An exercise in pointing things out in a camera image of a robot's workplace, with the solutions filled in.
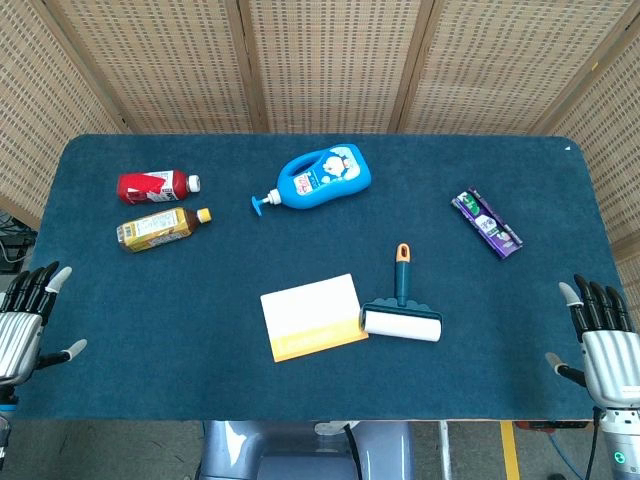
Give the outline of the blue pump detergent bottle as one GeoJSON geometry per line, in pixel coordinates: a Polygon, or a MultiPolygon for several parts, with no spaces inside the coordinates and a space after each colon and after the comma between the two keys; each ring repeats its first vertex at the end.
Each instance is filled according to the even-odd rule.
{"type": "Polygon", "coordinates": [[[281,169],[276,187],[264,198],[253,196],[251,204],[259,216],[263,205],[311,209],[359,193],[371,182],[372,174],[360,149],[343,143],[289,161],[281,169]]]}

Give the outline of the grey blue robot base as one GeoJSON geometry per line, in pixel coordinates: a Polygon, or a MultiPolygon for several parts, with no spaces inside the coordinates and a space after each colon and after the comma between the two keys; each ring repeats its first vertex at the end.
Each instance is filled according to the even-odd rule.
{"type": "Polygon", "coordinates": [[[196,480],[415,480],[407,421],[211,421],[196,480]]]}

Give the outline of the yellow and white booklet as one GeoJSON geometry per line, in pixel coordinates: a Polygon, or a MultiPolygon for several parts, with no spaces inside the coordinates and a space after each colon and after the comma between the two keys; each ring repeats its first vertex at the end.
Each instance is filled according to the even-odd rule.
{"type": "Polygon", "coordinates": [[[349,274],[264,294],[260,301],[276,363],[368,338],[349,274]]]}

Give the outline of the dark blue table mat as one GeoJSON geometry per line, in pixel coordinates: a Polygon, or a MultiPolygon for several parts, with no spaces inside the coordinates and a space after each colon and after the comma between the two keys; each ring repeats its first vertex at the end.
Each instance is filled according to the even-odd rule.
{"type": "Polygon", "coordinates": [[[365,191],[309,210],[267,206],[291,159],[338,135],[82,135],[64,148],[33,266],[72,274],[42,348],[83,338],[72,362],[18,395],[31,419],[582,419],[586,391],[557,376],[553,351],[582,363],[559,291],[575,274],[618,286],[591,178],[564,137],[353,135],[365,191]],[[186,199],[129,205],[127,173],[200,177],[186,199]],[[523,240],[500,259],[451,200],[474,187],[523,240]],[[188,238],[131,253],[119,225],[208,208],[188,238]],[[367,302],[393,292],[399,243],[412,299],[443,317],[436,343],[372,336],[276,363],[260,297],[342,274],[367,302]]]}

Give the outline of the yellow label tea bottle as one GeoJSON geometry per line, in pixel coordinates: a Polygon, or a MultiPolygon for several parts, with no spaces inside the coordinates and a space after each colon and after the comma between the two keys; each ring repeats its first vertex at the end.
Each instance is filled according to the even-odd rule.
{"type": "Polygon", "coordinates": [[[188,238],[200,225],[211,221],[208,208],[175,207],[119,225],[117,241],[124,250],[137,253],[188,238]]]}

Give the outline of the woven bamboo folding screen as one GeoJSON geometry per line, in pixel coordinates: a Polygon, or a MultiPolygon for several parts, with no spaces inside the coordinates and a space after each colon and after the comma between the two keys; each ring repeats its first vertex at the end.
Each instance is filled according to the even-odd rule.
{"type": "Polygon", "coordinates": [[[0,0],[0,211],[84,133],[559,134],[640,282],[640,0],[0,0]]]}

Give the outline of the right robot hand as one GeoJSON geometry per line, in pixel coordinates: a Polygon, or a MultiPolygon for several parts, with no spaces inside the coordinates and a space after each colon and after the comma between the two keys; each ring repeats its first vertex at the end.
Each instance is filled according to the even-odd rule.
{"type": "Polygon", "coordinates": [[[583,359],[581,370],[553,352],[545,358],[555,374],[585,388],[602,409],[640,410],[640,334],[623,296],[579,274],[560,282],[583,359]]]}

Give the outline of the purple snack packet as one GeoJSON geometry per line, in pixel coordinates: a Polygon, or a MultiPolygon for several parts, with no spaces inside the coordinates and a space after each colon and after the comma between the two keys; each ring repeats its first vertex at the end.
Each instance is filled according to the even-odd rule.
{"type": "Polygon", "coordinates": [[[523,247],[523,240],[474,187],[456,195],[451,204],[500,259],[508,258],[523,247]]]}

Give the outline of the white table leg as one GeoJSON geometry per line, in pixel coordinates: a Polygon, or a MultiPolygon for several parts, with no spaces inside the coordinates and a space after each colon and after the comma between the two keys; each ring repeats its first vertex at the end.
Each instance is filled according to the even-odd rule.
{"type": "Polygon", "coordinates": [[[450,458],[450,441],[448,423],[446,420],[438,422],[439,444],[440,444],[440,465],[442,480],[452,479],[451,458],[450,458]]]}

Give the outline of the red label drink bottle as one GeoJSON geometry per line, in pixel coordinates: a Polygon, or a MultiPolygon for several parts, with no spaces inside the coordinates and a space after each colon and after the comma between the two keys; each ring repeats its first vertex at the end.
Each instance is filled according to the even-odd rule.
{"type": "Polygon", "coordinates": [[[198,175],[173,169],[122,174],[116,192],[121,201],[135,205],[184,200],[191,193],[198,193],[200,188],[198,175]]]}

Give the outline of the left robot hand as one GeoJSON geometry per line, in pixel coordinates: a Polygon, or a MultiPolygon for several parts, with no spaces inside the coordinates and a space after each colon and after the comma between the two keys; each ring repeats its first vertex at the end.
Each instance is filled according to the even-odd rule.
{"type": "Polygon", "coordinates": [[[71,274],[71,267],[55,261],[21,272],[0,292],[0,389],[21,385],[35,370],[69,362],[86,348],[80,339],[56,353],[40,353],[43,331],[71,274]]]}

